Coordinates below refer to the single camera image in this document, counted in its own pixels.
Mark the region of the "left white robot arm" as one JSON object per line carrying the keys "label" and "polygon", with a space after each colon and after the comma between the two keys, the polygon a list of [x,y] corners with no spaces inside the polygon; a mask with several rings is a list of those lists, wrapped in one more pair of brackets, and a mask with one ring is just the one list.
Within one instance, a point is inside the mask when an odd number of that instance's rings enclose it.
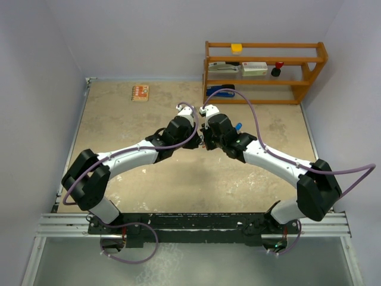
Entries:
{"label": "left white robot arm", "polygon": [[197,127],[196,116],[177,115],[167,127],[131,147],[98,154],[90,149],[82,151],[61,181],[67,191],[63,205],[77,205],[96,216],[108,233],[117,233],[123,220],[119,209],[105,196],[109,180],[136,167],[166,160],[179,148],[197,148]]}

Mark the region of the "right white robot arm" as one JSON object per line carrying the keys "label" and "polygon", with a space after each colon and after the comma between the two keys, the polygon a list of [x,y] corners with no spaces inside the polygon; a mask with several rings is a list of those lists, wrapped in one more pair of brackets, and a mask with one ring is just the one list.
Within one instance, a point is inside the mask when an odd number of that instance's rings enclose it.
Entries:
{"label": "right white robot arm", "polygon": [[[291,184],[296,197],[274,203],[267,211],[265,227],[271,233],[280,232],[288,222],[307,217],[321,221],[340,197],[342,191],[333,175],[313,171],[330,171],[324,160],[299,161],[273,148],[264,148],[257,137],[239,133],[230,119],[219,111],[205,110],[201,131],[207,150],[216,148],[230,158],[260,167]],[[313,171],[304,170],[306,163]]]}

